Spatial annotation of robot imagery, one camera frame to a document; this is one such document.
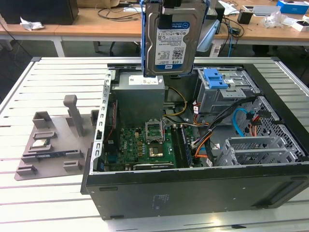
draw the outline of blue drive bracket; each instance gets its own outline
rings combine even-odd
[[[227,83],[216,69],[204,69],[204,78],[209,83],[209,88],[227,88]]]

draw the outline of gray plastic stand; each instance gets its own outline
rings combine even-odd
[[[75,95],[65,97],[69,116],[50,118],[46,111],[36,112],[15,180],[83,174],[85,156],[95,135],[93,114],[96,112],[80,115],[76,102]]]

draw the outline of motherboard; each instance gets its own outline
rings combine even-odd
[[[107,152],[105,171],[169,169],[191,166],[191,127],[162,127],[161,122],[143,128],[121,128],[119,149]]]

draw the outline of hard drive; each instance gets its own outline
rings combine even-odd
[[[179,7],[146,4],[144,14],[144,75],[182,75],[192,70],[208,5],[183,0]]]

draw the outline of yellow wire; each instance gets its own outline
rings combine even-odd
[[[184,96],[177,89],[175,89],[173,87],[170,87],[170,86],[168,86],[168,87],[173,89],[176,93],[178,93],[182,97],[182,99],[184,101],[184,108],[183,108],[183,110],[181,110],[178,113],[173,113],[173,114],[168,114],[168,115],[163,115],[163,116],[177,116],[177,115],[180,115],[180,114],[182,114],[186,110],[186,108],[187,108],[187,101],[185,100]]]

